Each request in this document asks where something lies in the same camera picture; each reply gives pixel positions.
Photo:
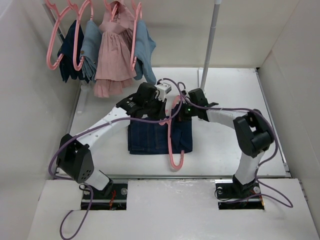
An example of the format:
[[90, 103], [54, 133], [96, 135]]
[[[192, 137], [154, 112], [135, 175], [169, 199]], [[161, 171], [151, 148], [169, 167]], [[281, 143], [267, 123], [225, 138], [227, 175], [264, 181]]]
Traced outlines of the dark blue jeans trousers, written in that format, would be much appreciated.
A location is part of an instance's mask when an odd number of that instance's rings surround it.
[[[174, 118], [170, 127], [172, 153], [192, 152], [192, 121], [179, 121]], [[131, 155], [166, 155], [169, 153], [167, 124], [131, 121], [127, 133], [127, 147]]]

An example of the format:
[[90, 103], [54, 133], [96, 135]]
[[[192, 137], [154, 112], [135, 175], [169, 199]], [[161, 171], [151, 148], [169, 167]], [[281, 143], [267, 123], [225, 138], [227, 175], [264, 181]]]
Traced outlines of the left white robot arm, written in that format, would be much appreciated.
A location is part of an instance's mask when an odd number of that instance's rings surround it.
[[111, 111], [87, 130], [76, 136], [61, 138], [56, 165], [78, 184], [88, 185], [102, 199], [111, 195], [113, 180], [95, 168], [93, 152], [118, 131], [130, 125], [132, 119], [148, 117], [147, 123], [166, 117], [168, 83], [152, 85], [143, 82], [137, 91], [120, 100]]

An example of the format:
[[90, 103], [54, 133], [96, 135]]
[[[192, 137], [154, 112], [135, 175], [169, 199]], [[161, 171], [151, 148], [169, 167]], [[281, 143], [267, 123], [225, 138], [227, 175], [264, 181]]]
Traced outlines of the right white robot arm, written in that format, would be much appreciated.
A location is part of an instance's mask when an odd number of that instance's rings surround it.
[[203, 90], [193, 89], [181, 92], [184, 103], [181, 117], [198, 117], [210, 123], [217, 123], [235, 131], [241, 157], [232, 182], [217, 183], [216, 194], [220, 200], [242, 199], [259, 194], [256, 183], [259, 163], [275, 137], [268, 121], [257, 109], [221, 108], [215, 102], [208, 103]]

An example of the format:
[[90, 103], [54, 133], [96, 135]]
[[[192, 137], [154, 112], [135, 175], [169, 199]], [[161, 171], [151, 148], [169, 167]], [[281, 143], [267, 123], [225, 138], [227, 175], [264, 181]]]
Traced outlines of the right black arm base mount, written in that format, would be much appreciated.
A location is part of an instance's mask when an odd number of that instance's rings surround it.
[[264, 210], [261, 189], [254, 183], [244, 192], [238, 192], [233, 182], [216, 182], [214, 195], [218, 200], [219, 210]]

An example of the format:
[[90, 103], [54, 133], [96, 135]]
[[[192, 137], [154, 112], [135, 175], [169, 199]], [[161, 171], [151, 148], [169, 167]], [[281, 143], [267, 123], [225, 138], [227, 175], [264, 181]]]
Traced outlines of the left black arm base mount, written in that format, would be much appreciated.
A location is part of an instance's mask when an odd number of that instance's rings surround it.
[[80, 186], [82, 197], [80, 209], [86, 210], [92, 200], [90, 210], [94, 211], [125, 211], [127, 209], [128, 182], [115, 182], [108, 195], [92, 187], [91, 194], [88, 186]]

